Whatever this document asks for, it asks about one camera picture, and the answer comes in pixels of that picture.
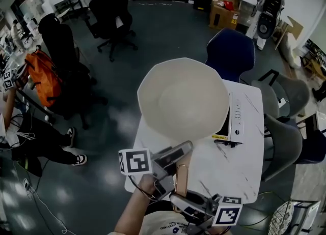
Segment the black gaming chair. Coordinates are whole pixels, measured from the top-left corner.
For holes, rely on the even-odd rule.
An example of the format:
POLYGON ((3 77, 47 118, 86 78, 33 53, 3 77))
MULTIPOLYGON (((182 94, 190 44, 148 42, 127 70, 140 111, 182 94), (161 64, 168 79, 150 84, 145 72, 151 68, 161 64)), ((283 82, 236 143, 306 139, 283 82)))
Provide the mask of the black gaming chair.
POLYGON ((83 129, 88 129, 85 119, 86 110, 94 103, 107 104, 107 98, 96 95, 92 86, 97 80, 90 75, 90 70, 79 60, 79 48, 74 45, 72 30, 67 24, 62 24, 50 13, 44 16, 38 27, 43 42, 52 61, 52 71, 59 78, 61 91, 48 106, 51 112, 70 119, 79 114, 83 129))

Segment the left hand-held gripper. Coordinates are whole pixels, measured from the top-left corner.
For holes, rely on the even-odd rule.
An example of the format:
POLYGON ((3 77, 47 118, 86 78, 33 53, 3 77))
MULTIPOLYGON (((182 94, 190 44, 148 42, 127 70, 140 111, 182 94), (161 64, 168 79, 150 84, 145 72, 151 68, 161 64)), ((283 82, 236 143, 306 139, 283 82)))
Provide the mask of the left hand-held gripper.
POLYGON ((120 171, 131 183, 152 201, 162 200, 175 189, 173 175, 179 165, 189 166, 191 141, 175 147, 167 147, 156 153, 149 149, 125 149, 119 151, 120 171), (137 184, 137 176, 148 174, 154 178, 155 191, 151 195, 137 184))

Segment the navy upholstered chair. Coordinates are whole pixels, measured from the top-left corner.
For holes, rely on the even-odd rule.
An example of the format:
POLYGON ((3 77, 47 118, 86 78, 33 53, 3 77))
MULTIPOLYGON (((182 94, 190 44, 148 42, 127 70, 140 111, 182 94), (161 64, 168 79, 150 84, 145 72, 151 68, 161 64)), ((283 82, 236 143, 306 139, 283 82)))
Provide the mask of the navy upholstered chair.
POLYGON ((317 164, 326 157, 326 136, 320 130, 313 131, 303 140, 302 151, 295 164, 317 164))
POLYGON ((205 64, 215 69, 222 79, 240 82, 242 73, 254 68, 254 42, 248 36, 223 28, 207 44, 205 64))

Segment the white floor power strip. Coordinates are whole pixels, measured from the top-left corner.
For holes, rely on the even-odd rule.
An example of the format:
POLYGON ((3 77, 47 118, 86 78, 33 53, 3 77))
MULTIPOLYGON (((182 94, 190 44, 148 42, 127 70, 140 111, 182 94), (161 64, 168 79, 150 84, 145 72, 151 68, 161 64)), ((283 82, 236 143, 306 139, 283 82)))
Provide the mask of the white floor power strip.
POLYGON ((28 179, 23 179, 23 186, 28 194, 33 194, 35 193, 35 189, 32 187, 28 179))

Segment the person's left forearm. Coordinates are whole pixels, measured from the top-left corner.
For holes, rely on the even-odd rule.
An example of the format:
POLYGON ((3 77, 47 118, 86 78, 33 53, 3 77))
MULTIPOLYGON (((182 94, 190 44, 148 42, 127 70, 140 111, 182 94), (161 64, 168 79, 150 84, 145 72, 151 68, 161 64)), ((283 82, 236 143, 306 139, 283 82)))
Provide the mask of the person's left forearm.
POLYGON ((138 184, 140 190, 135 189, 114 231, 108 235, 139 235, 146 209, 150 203, 150 195, 155 190, 153 183, 153 176, 148 174, 142 176, 138 184))

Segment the white bean bag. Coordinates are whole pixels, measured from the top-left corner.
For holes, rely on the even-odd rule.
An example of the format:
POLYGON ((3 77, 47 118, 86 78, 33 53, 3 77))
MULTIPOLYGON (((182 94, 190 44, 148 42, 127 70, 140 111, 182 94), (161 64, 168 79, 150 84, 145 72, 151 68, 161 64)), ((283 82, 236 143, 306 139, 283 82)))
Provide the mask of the white bean bag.
POLYGON ((296 53, 296 39, 292 33, 285 33, 278 48, 291 68, 299 69, 301 67, 300 56, 296 53))

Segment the orange backpack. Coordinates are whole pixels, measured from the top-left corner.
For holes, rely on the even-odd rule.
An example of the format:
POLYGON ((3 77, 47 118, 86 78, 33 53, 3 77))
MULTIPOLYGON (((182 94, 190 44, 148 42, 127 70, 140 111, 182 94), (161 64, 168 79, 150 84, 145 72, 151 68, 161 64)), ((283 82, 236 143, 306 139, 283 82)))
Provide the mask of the orange backpack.
POLYGON ((45 107, 53 106, 61 95, 62 81, 53 70, 55 66, 51 58, 37 49, 26 55, 25 62, 41 104, 45 107))

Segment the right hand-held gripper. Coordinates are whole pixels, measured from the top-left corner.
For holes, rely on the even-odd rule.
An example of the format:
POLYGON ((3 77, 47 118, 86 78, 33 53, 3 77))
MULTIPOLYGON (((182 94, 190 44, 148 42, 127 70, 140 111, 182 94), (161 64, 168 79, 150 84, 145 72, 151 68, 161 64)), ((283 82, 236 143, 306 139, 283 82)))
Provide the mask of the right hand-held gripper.
POLYGON ((236 225, 242 210, 241 198, 215 194, 210 198, 197 192, 187 192, 186 197, 170 194, 171 203, 182 213, 191 216, 187 233, 208 233, 211 228, 236 225))

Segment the grey shell chair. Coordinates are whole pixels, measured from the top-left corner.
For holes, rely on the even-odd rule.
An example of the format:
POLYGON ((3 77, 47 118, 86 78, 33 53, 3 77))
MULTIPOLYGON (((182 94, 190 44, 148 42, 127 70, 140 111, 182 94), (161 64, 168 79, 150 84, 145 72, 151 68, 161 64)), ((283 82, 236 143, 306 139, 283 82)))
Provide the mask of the grey shell chair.
POLYGON ((291 79, 276 70, 270 70, 251 86, 261 90, 263 111, 274 118, 295 118, 308 104, 310 94, 307 84, 299 79, 291 79), (276 90, 281 90, 285 95, 285 104, 288 113, 281 114, 280 101, 276 90))
POLYGON ((273 142, 273 157, 268 168, 262 173, 261 181, 267 182, 289 166, 302 152, 302 135, 298 128, 287 125, 269 114, 264 115, 265 138, 273 142))

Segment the white induction cooker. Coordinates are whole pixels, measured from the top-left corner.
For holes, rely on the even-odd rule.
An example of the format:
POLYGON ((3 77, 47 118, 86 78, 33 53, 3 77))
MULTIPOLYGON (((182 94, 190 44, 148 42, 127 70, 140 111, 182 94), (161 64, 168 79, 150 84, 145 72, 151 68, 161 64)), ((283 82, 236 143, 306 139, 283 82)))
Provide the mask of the white induction cooker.
POLYGON ((244 122, 242 118, 241 100, 237 94, 229 93, 229 111, 226 120, 220 129, 211 136, 215 142, 228 145, 231 148, 244 142, 244 122))

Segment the black office chair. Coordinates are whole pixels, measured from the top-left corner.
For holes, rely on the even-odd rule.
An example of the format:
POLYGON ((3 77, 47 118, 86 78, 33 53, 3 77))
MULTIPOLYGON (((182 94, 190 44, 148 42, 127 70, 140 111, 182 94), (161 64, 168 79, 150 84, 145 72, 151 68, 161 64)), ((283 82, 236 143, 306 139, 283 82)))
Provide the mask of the black office chair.
POLYGON ((91 0, 89 8, 96 22, 94 24, 87 22, 87 27, 95 39, 104 40, 97 46, 98 52, 102 52, 102 47, 110 44, 109 59, 113 62, 114 50, 119 43, 138 50, 138 47, 127 39, 129 35, 133 37, 136 35, 131 29, 133 19, 128 10, 128 0, 91 0))

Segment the cream wok with wooden handle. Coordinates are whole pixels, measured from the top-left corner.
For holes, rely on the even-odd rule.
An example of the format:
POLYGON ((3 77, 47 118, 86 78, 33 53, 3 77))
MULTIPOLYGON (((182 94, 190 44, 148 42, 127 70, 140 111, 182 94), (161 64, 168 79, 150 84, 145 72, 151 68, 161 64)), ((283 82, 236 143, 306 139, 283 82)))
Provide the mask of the cream wok with wooden handle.
POLYGON ((191 141, 188 190, 207 197, 220 193, 212 136, 226 120, 229 93, 217 71, 186 57, 159 63, 142 80, 137 98, 141 120, 134 148, 156 153, 191 141))

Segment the brown cardboard box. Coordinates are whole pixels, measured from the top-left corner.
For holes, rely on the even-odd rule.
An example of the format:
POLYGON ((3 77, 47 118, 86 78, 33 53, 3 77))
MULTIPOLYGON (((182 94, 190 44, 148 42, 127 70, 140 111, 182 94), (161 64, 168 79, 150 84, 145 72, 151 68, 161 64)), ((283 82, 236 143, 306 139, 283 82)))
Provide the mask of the brown cardboard box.
POLYGON ((219 30, 235 30, 239 15, 239 0, 212 0, 208 26, 219 30))

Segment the person's white printed shirt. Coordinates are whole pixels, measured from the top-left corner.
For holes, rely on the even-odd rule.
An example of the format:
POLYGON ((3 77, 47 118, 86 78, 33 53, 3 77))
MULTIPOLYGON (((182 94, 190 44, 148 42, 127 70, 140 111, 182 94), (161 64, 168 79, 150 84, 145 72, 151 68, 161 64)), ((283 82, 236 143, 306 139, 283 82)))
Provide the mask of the person's white printed shirt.
POLYGON ((143 219, 139 235, 189 235, 188 221, 174 211, 157 211, 143 219))

